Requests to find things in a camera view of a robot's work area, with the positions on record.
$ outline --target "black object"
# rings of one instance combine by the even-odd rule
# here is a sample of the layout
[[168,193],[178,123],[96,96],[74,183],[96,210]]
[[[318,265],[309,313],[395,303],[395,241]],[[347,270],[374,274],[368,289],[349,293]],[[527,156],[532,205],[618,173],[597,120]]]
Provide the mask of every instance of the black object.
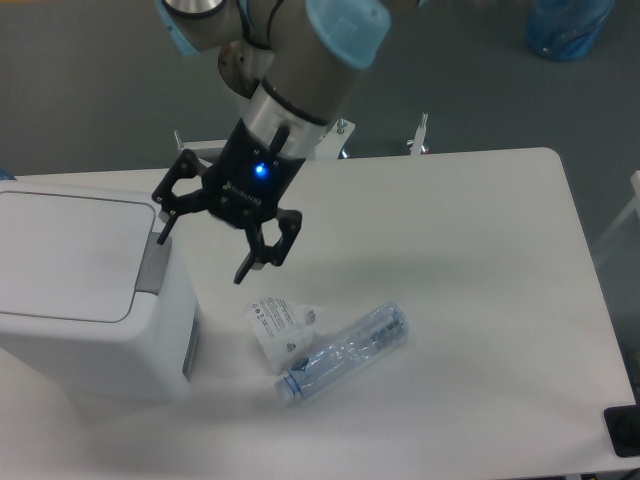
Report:
[[267,21],[267,40],[271,43],[271,24],[273,23],[273,18],[276,16],[276,12],[282,6],[284,0],[278,0],[278,2],[271,9],[271,13],[269,14],[269,20]]
[[631,480],[638,473],[640,473],[640,468],[636,468],[634,470],[631,470],[631,471],[625,473],[622,477],[620,477],[620,480]]
[[640,406],[607,408],[604,420],[616,455],[640,456]]
[[314,125],[319,125],[321,127],[326,127],[327,125],[329,125],[329,120],[311,115],[310,113],[305,112],[304,110],[296,107],[293,103],[289,102],[286,98],[280,95],[278,89],[273,87],[266,77],[262,79],[261,84],[262,88],[264,88],[265,92],[267,92],[271,98],[282,105],[286,110],[293,113],[296,117],[306,120],[309,123],[313,123]]
[[[280,155],[288,138],[289,128],[283,125],[269,148],[264,148],[240,120],[211,167],[207,168],[191,150],[183,150],[153,192],[153,200],[168,217],[158,243],[165,242],[181,215],[207,210],[246,233],[250,251],[236,272],[235,283],[240,284],[252,268],[261,269],[267,263],[282,265],[302,226],[302,213],[278,207],[304,163],[304,159]],[[196,176],[202,178],[201,189],[181,196],[173,193],[178,180]],[[262,224],[274,218],[282,236],[276,244],[267,246]]]
[[196,350],[198,348],[198,340],[200,340],[200,321],[197,318],[194,318],[193,326],[191,327],[191,335],[189,336],[187,353],[184,356],[184,362],[182,363],[182,374],[187,380],[191,378],[191,369],[193,368],[193,359],[196,356]]

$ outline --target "white table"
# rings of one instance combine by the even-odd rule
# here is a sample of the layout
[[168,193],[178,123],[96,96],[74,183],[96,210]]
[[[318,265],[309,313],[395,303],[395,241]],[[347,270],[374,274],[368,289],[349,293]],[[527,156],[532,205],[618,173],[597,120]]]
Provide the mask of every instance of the white table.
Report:
[[[31,180],[150,192],[162,171]],[[2,478],[502,479],[629,469],[602,411],[633,403],[557,155],[545,149],[308,163],[282,202],[284,267],[234,272],[242,232],[206,214],[175,240],[205,312],[192,395],[67,393],[0,355]],[[304,408],[283,408],[243,310],[386,300],[410,338]]]

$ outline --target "light blue joint cap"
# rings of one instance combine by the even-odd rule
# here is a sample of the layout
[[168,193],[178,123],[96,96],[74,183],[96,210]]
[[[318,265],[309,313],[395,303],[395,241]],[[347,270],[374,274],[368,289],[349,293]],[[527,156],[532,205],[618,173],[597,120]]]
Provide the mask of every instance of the light blue joint cap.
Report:
[[0,180],[15,180],[15,179],[16,177],[14,177],[9,172],[6,172],[5,170],[2,170],[2,168],[0,168]]
[[377,0],[305,0],[309,21],[322,43],[346,65],[364,69],[391,28]]
[[178,26],[171,18],[171,15],[169,15],[169,12],[167,12],[167,9],[162,4],[162,0],[156,0],[155,3],[156,8],[158,9],[158,13],[160,14],[160,18],[162,19],[162,23],[164,23],[165,27],[167,27],[167,32],[169,33],[169,36],[171,37],[171,40],[173,40],[173,43],[178,51],[185,57],[198,55],[200,52],[196,50],[195,47],[191,45],[182,34]]

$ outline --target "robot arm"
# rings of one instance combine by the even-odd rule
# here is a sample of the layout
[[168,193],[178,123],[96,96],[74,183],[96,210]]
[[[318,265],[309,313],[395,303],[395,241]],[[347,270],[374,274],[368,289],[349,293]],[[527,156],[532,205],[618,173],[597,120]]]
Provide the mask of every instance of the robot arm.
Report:
[[[164,242],[180,215],[207,210],[246,232],[250,252],[235,276],[281,265],[302,214],[278,207],[359,74],[375,58],[389,27],[377,0],[157,0],[169,34],[184,53],[242,41],[241,74],[251,97],[223,151],[207,168],[189,150],[153,193],[168,216]],[[416,6],[416,0],[384,2]],[[250,67],[243,70],[243,60]],[[176,196],[181,178],[202,188]],[[264,243],[262,224],[278,221],[280,240]]]

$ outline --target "plastic bottle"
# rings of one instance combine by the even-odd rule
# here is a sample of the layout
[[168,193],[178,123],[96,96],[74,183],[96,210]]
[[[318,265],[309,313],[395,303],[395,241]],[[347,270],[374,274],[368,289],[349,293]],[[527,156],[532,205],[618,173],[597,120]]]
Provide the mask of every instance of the plastic bottle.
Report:
[[336,334],[308,357],[287,369],[275,383],[285,402],[307,400],[356,367],[399,345],[407,336],[407,319],[395,303],[388,302]]
[[537,0],[525,40],[538,55],[574,60],[593,46],[615,0]]

